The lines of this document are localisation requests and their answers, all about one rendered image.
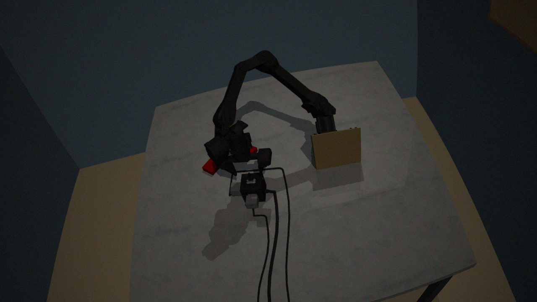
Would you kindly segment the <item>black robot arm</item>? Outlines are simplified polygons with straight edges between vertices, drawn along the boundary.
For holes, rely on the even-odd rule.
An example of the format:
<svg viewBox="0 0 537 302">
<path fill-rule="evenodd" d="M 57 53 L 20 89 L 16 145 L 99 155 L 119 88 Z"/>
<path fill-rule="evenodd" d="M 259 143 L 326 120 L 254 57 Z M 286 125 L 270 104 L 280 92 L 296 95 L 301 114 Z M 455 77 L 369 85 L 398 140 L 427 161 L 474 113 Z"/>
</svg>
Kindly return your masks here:
<svg viewBox="0 0 537 302">
<path fill-rule="evenodd" d="M 204 145 L 208 156 L 213 162 L 216 163 L 221 160 L 230 152 L 231 148 L 240 149 L 246 142 L 250 149 L 253 148 L 250 133 L 243 132 L 244 128 L 248 126 L 247 123 L 238 120 L 232 125 L 235 121 L 237 111 L 236 101 L 243 85 L 244 77 L 247 71 L 253 69 L 272 75 L 291 92 L 296 94 L 303 102 L 301 107 L 306 109 L 308 113 L 311 113 L 313 118 L 316 118 L 315 124 L 318 134 L 337 131 L 334 126 L 333 117 L 336 114 L 336 108 L 328 102 L 327 98 L 309 90 L 287 70 L 281 67 L 277 58 L 270 51 L 262 50 L 254 55 L 254 57 L 244 60 L 234 67 L 226 94 L 212 119 L 215 125 L 215 137 Z"/>
</svg>

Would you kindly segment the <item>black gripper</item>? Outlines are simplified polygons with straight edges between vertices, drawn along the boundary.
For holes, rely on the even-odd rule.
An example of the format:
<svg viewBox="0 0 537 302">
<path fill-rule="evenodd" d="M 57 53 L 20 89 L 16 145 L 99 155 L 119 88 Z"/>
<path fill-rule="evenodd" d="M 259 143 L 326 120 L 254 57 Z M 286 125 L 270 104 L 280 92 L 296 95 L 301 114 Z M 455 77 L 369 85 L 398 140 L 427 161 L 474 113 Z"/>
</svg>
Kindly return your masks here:
<svg viewBox="0 0 537 302">
<path fill-rule="evenodd" d="M 271 164 L 272 151 L 270 148 L 260 148 L 258 149 L 258 153 L 250 153 L 250 147 L 246 142 L 245 145 L 240 149 L 231 148 L 230 153 L 233 154 L 233 156 L 228 156 L 228 153 L 221 160 L 217 161 L 215 165 L 218 169 L 226 170 L 227 172 L 234 174 L 235 176 L 237 176 L 237 171 L 233 163 L 257 160 L 260 174 L 262 174 L 263 172 L 263 167 L 270 166 Z"/>
</svg>

